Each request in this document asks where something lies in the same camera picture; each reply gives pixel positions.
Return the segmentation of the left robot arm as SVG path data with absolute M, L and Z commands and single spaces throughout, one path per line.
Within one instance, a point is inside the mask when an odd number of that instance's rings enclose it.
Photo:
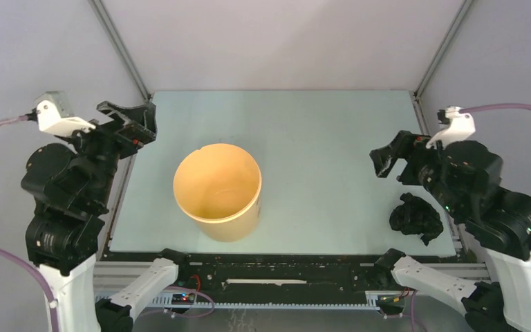
M 182 288 L 191 279 L 185 264 L 159 258 L 118 294 L 95 299 L 98 236 L 118 163 L 157 135 L 156 106 L 151 102 L 121 107 L 106 101 L 97 110 L 109 121 L 86 121 L 54 99 L 39 101 L 32 112 L 40 131 L 58 138 L 30 156 L 21 180 L 35 200 L 26 248 L 47 285 L 52 331 L 131 331 L 163 288 Z

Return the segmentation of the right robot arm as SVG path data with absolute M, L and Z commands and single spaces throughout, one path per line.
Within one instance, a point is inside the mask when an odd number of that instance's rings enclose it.
M 435 147 L 429 136 L 400 131 L 370 153 L 375 174 L 406 162 L 398 181 L 423 187 L 490 256 L 498 279 L 471 282 L 388 250 L 375 282 L 420 291 L 458 311 L 474 331 L 531 331 L 531 196 L 501 186 L 503 160 L 474 140 Z

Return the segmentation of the black plastic trash bag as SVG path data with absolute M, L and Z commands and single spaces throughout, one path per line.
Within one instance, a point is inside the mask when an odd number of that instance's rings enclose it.
M 424 199 L 409 192 L 400 195 L 401 204 L 389 216 L 393 231 L 403 235 L 419 235 L 426 246 L 440 236 L 444 226 L 440 214 Z

